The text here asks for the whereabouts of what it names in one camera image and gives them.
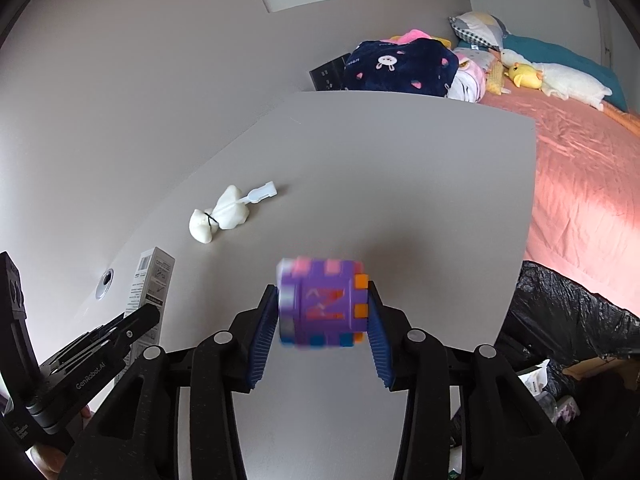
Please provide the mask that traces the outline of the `person's left hand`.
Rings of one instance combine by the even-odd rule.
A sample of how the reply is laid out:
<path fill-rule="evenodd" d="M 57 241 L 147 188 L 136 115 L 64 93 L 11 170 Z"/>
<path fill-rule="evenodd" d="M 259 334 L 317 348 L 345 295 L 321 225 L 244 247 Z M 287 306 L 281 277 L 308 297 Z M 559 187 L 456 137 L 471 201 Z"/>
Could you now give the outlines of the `person's left hand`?
<path fill-rule="evenodd" d="M 66 462 L 66 455 L 62 451 L 45 444 L 34 445 L 28 451 L 28 456 L 40 474 L 48 480 L 58 480 Z"/>

